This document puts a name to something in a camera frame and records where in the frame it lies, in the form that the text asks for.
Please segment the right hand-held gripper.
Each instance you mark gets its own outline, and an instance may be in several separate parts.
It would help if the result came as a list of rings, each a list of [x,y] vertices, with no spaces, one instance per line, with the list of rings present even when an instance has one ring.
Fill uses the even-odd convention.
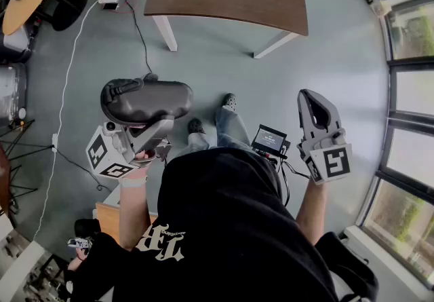
[[[316,185],[345,178],[351,173],[352,146],[337,108],[318,92],[303,89],[298,94],[298,112],[303,141],[300,157]]]

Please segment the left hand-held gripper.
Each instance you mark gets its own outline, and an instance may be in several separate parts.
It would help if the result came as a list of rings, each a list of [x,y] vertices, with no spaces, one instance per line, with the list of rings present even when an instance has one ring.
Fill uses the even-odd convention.
[[[130,126],[126,131],[112,121],[104,122],[97,127],[85,149],[92,173],[119,179],[138,169],[132,164],[133,159],[151,160],[158,157],[165,160],[172,147],[167,136],[173,126],[173,117],[143,126]],[[126,134],[132,138],[133,150]]]

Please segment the person's left hand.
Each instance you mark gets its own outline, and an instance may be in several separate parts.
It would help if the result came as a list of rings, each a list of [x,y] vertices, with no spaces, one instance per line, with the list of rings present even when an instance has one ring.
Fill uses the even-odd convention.
[[[135,158],[132,160],[132,164],[139,168],[147,168],[155,158],[156,158],[156,150],[154,149],[148,151],[142,150],[141,152],[135,155]]]

